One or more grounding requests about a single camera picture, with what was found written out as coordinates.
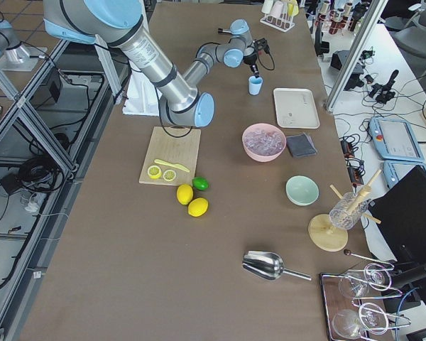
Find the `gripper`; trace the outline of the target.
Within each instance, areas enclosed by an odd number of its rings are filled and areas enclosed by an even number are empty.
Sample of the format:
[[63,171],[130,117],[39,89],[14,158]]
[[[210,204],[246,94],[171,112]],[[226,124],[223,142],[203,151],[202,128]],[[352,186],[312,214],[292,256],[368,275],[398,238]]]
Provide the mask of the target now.
[[258,53],[252,50],[248,55],[244,56],[244,63],[250,67],[252,74],[255,78],[261,78],[257,66]]

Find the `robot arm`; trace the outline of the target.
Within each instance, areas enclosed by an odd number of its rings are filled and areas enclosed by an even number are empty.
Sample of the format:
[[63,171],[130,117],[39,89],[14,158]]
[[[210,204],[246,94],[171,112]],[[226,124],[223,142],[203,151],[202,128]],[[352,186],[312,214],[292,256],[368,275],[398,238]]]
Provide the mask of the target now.
[[249,65],[259,78],[256,42],[243,19],[235,20],[226,44],[205,44],[191,66],[180,74],[143,26],[139,1],[44,1],[44,23],[50,35],[75,43],[94,44],[100,36],[110,48],[120,49],[158,89],[161,119],[176,126],[205,127],[214,116],[214,98],[197,84],[217,63]]

